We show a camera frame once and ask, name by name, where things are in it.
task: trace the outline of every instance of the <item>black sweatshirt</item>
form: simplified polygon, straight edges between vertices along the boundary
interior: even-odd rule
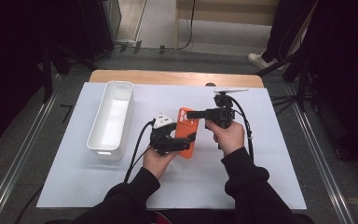
[[[298,223],[267,182],[269,172],[256,167],[244,147],[225,156],[222,163],[229,177],[226,193],[235,200],[236,223]],[[158,180],[141,168],[130,184],[114,186],[103,202],[70,223],[147,223],[145,204],[158,188]]]

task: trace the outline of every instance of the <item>white sneaker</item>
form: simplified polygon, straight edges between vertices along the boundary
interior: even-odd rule
[[[251,62],[252,64],[254,64],[255,66],[257,66],[261,69],[265,69],[265,68],[270,67],[271,65],[276,63],[275,60],[273,60],[270,63],[266,63],[264,61],[264,59],[261,57],[261,54],[254,54],[254,53],[250,53],[248,55],[248,59],[249,59],[249,62]],[[277,70],[279,70],[279,71],[283,70],[283,66],[279,67]]]

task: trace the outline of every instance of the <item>white rectangular bin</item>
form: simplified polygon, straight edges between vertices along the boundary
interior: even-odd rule
[[[87,147],[101,160],[118,161],[124,156],[133,109],[132,89],[130,82],[106,83],[87,141]]]

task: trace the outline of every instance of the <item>white paper sheet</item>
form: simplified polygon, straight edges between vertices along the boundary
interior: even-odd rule
[[[121,183],[144,125],[158,113],[176,120],[180,107],[215,108],[214,87],[134,85],[134,109],[126,152],[120,161],[100,161],[87,148],[92,122],[103,96],[103,83],[85,83],[74,113],[51,166],[37,207],[92,207],[106,192]],[[269,183],[292,209],[306,209],[282,132],[266,89],[250,88],[230,94],[243,108],[253,131],[255,164],[265,167]],[[236,121],[243,123],[241,116]],[[151,128],[146,129],[138,155],[145,150]],[[149,209],[232,209],[234,201],[224,191],[228,179],[210,131],[200,121],[193,157],[176,157],[160,179],[161,188],[147,201]],[[142,165],[132,171],[130,181]]]

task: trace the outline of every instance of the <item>orange phone case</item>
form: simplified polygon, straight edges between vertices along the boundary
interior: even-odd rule
[[[187,111],[192,109],[181,107],[178,112],[178,119],[176,124],[175,138],[186,138],[191,134],[196,137],[197,129],[199,128],[199,119],[187,119]],[[190,149],[185,149],[179,153],[180,156],[190,159],[193,156],[195,141],[190,143]]]

